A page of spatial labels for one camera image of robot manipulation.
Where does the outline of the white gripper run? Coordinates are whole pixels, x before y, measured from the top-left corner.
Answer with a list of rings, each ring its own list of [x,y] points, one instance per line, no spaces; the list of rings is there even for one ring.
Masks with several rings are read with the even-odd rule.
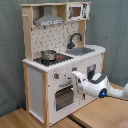
[[[83,91],[83,87],[88,81],[87,75],[78,71],[73,71],[71,75],[71,80],[75,97],[84,100],[85,93]]]

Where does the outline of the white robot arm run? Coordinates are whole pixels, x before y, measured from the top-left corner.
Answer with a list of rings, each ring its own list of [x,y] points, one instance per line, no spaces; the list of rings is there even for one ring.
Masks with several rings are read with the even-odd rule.
[[[108,77],[104,73],[96,73],[91,79],[88,79],[86,74],[73,71],[71,79],[77,98],[84,99],[87,94],[94,98],[108,96],[128,101],[128,83],[123,90],[115,89],[110,85]]]

